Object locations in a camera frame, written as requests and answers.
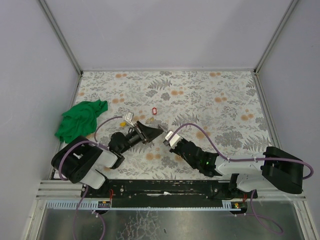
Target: gray leaf pattern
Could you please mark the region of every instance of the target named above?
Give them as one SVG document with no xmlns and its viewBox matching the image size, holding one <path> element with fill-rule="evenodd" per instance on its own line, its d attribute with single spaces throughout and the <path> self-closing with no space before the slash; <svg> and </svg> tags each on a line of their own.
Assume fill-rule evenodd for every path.
<svg viewBox="0 0 320 240">
<path fill-rule="evenodd" d="M 150 90 L 148 91 L 145 95 L 152 98 L 155 94 L 157 94 L 158 92 L 155 90 Z"/>
<path fill-rule="evenodd" d="M 224 147 L 232 146 L 235 149 L 242 147 L 242 142 L 240 141 L 244 137 L 239 131 L 229 131 L 224 132 L 222 135 L 217 135 L 214 139 L 217 144 L 221 144 Z"/>
<path fill-rule="evenodd" d="M 75 103 L 98 99 L 108 101 L 108 111 L 97 118 L 98 125 L 131 111 L 134 122 L 150 127 L 161 125 L 174 131 L 185 123 L 198 124 L 226 155 L 253 154 L 271 144 L 249 71 L 84 72 Z M 107 145 L 113 133 L 127 134 L 129 127 L 121 127 L 122 121 L 114 119 L 103 125 L 97 139 Z M 179 134 L 214 152 L 197 128 L 187 126 Z M 110 179 L 209 179 L 169 152 L 164 137 L 135 145 L 123 153 L 120 167 L 101 172 Z M 92 134 L 87 138 L 94 141 Z"/>
<path fill-rule="evenodd" d="M 165 100 L 165 101 L 169 101 L 170 100 L 170 95 L 169 93 L 165 92 L 161 94 L 161 99 Z"/>
</svg>

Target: metal frame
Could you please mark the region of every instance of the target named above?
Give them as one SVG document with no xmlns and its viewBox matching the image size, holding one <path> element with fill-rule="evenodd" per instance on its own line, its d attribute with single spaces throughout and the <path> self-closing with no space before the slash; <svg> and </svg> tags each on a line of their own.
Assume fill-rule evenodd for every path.
<svg viewBox="0 0 320 240">
<path fill-rule="evenodd" d="M 34 212 L 28 217 L 30 221 L 27 222 L 21 240 L 36 240 L 40 231 L 41 223 L 46 210 L 46 200 L 35 200 L 33 205 Z"/>
<path fill-rule="evenodd" d="M 247 72 L 247 71 L 254 71 L 253 68 L 124 68 L 124 69 L 84 69 L 83 72 L 160 72 L 160 71 L 168 71 L 168 72 L 175 72 L 175 71 L 184 71 L 184 72 L 192 72 L 192 71 L 198 71 L 198 72 Z"/>
<path fill-rule="evenodd" d="M 280 33 L 283 31 L 288 19 L 290 18 L 291 14 L 293 13 L 293 11 L 296 9 L 297 7 L 297 4 L 300 2 L 300 0 L 292 0 L 290 2 L 290 5 L 289 7 L 286 9 L 279 25 L 277 26 L 271 40 L 269 41 L 266 49 L 264 50 L 263 54 L 262 54 L 262 57 L 260 58 L 258 64 L 256 65 L 254 71 L 256 73 L 259 73 L 260 70 L 261 70 L 261 67 L 263 66 L 265 60 L 267 59 L 269 53 L 271 52 L 271 50 L 273 49 Z"/>
<path fill-rule="evenodd" d="M 307 201 L 297 201 L 293 203 L 296 214 L 305 239 L 318 240 L 319 234 L 316 225 L 311 217 L 310 209 Z"/>
<path fill-rule="evenodd" d="M 53 32 L 55 33 L 56 37 L 58 38 L 61 47 L 65 51 L 65 54 L 69 58 L 74 70 L 78 73 L 78 75 L 82 75 L 82 69 L 81 66 L 79 65 L 75 55 L 71 51 L 69 44 L 67 43 L 63 33 L 60 30 L 60 27 L 57 24 L 57 21 L 55 17 L 53 16 L 46 0 L 36 0 L 43 11 L 44 15 L 46 16 L 50 26 L 52 27 Z"/>
</svg>

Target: white object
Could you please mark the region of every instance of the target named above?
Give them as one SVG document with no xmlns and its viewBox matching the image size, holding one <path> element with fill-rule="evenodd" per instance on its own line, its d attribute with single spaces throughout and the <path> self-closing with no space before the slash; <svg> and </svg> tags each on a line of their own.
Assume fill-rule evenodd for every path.
<svg viewBox="0 0 320 240">
<path fill-rule="evenodd" d="M 134 124 L 133 124 L 133 122 L 132 122 L 132 120 L 133 120 L 133 118 L 134 118 L 134 113 L 133 112 L 131 112 L 131 111 L 128 111 L 127 113 L 126 113 L 126 115 L 124 116 L 124 120 L 131 126 L 131 127 L 133 127 L 134 126 Z"/>
<path fill-rule="evenodd" d="M 253 155 L 228 156 L 228 159 L 252 159 L 252 161 L 228 161 L 218 156 L 215 160 L 215 170 L 221 175 L 239 174 L 236 180 L 237 188 L 244 192 L 252 190 L 276 189 L 265 177 L 262 176 L 261 166 L 265 161 L 255 161 L 264 158 L 262 152 Z"/>
<path fill-rule="evenodd" d="M 165 140 L 168 141 L 168 139 L 172 136 L 172 134 L 174 134 L 174 132 L 173 132 L 173 131 L 170 131 L 170 132 L 164 137 Z M 170 147 L 171 147 L 172 149 L 174 149 L 175 146 L 177 145 L 177 143 L 178 143 L 181 139 L 182 139 L 181 136 L 179 136 L 178 134 L 175 134 L 175 135 L 173 136 L 173 138 L 169 141 Z"/>
<path fill-rule="evenodd" d="M 104 150 L 80 182 L 87 184 L 94 189 L 99 189 L 106 179 L 97 172 L 97 170 L 101 171 L 101 168 L 104 167 L 111 168 L 116 163 L 117 159 L 115 154 Z"/>
</svg>

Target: cable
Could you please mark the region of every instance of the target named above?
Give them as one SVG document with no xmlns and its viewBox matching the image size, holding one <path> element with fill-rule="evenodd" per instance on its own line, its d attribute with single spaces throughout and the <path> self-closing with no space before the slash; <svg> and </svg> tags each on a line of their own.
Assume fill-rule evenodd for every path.
<svg viewBox="0 0 320 240">
<path fill-rule="evenodd" d="M 98 132 L 98 130 L 99 130 L 105 123 L 107 123 L 107 122 L 109 122 L 109 121 L 111 121 L 111 120 L 113 120 L 113 119 L 122 119 L 122 116 L 114 116 L 114 117 L 109 118 L 108 120 L 105 120 L 103 123 L 101 123 L 101 124 L 96 128 L 96 130 L 95 130 L 95 132 L 94 132 L 94 135 L 93 135 L 94 140 L 95 140 L 96 142 L 98 142 L 98 140 L 97 140 L 97 132 Z"/>
<path fill-rule="evenodd" d="M 75 208 L 75 213 L 74 213 L 74 217 L 73 217 L 73 223 L 72 223 L 72 234 L 73 234 L 73 239 L 74 240 L 77 240 L 77 237 L 76 237 L 76 232 L 75 232 L 75 225 L 76 225 L 76 216 L 77 216 L 77 212 L 79 210 L 79 207 L 80 207 L 80 204 L 82 203 L 82 201 L 84 200 L 87 192 L 89 190 L 89 187 L 88 185 L 85 187 L 85 191 L 79 201 L 79 203 L 77 204 L 76 208 Z M 99 240 L 102 240 L 105 236 L 105 233 L 106 233 L 106 224 L 105 224 L 105 221 L 104 219 L 102 218 L 102 216 L 98 213 L 96 213 L 96 216 L 98 216 L 101 221 L 102 221 L 102 226 L 103 226 L 103 231 L 102 231 L 102 234 L 101 234 L 101 237 L 99 238 Z"/>
<path fill-rule="evenodd" d="M 114 191 L 112 189 L 109 190 L 110 193 L 110 208 L 112 206 L 112 196 L 114 195 Z"/>
<path fill-rule="evenodd" d="M 255 194 L 256 190 L 253 190 L 252 193 L 251 193 L 251 198 L 250 198 L 250 206 L 251 206 L 251 210 L 252 210 L 252 213 L 248 213 L 246 215 L 249 215 L 249 216 L 254 216 L 258 222 L 265 228 L 267 229 L 269 232 L 271 233 L 274 233 L 274 234 L 277 234 L 279 236 L 283 235 L 285 233 L 284 229 L 279 225 L 279 223 L 277 223 L 275 220 L 273 220 L 272 218 L 270 217 L 267 217 L 267 216 L 262 216 L 262 215 L 258 215 L 254 209 L 254 205 L 253 205 L 253 199 L 254 199 L 254 194 Z M 265 225 L 260 219 L 266 219 L 266 220 L 270 220 L 271 222 L 273 222 L 279 229 L 280 229 L 280 232 L 279 231 L 274 231 L 272 230 L 270 227 L 268 227 L 267 225 Z"/>
<path fill-rule="evenodd" d="M 242 200 L 242 202 L 244 203 L 245 201 L 247 201 L 247 199 L 248 199 L 248 197 L 247 197 L 247 194 L 245 193 L 245 194 L 243 195 L 243 200 Z"/>
<path fill-rule="evenodd" d="M 277 157 L 257 157 L 257 158 L 243 158 L 243 159 L 232 159 L 229 157 L 224 156 L 215 146 L 215 144 L 212 142 L 212 140 L 210 139 L 210 137 L 208 136 L 208 134 L 198 125 L 194 124 L 194 123 L 185 123 L 182 124 L 180 127 L 178 127 L 173 134 L 169 137 L 169 139 L 167 140 L 168 142 L 173 138 L 173 136 L 183 127 L 185 126 L 194 126 L 197 129 L 199 129 L 205 136 L 206 138 L 209 140 L 210 144 L 212 145 L 212 147 L 214 148 L 214 150 L 225 160 L 228 160 L 230 162 L 251 162 L 251 161 L 283 161 L 283 162 L 290 162 L 290 163 L 296 163 L 296 164 L 302 164 L 306 167 L 308 167 L 310 169 L 310 173 L 307 176 L 304 176 L 302 179 L 309 179 L 313 174 L 314 174 L 314 169 L 312 168 L 312 166 L 309 163 L 306 163 L 304 161 L 300 161 L 300 160 L 295 160 L 295 159 L 289 159 L 289 158 L 277 158 Z"/>
</svg>

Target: white enclosure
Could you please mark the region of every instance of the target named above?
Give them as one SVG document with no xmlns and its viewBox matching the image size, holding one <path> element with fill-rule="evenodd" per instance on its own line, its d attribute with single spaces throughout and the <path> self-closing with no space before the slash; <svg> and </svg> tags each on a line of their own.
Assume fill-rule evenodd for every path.
<svg viewBox="0 0 320 240">
<path fill-rule="evenodd" d="M 48 0 L 84 70 L 253 69 L 290 0 Z"/>
</svg>

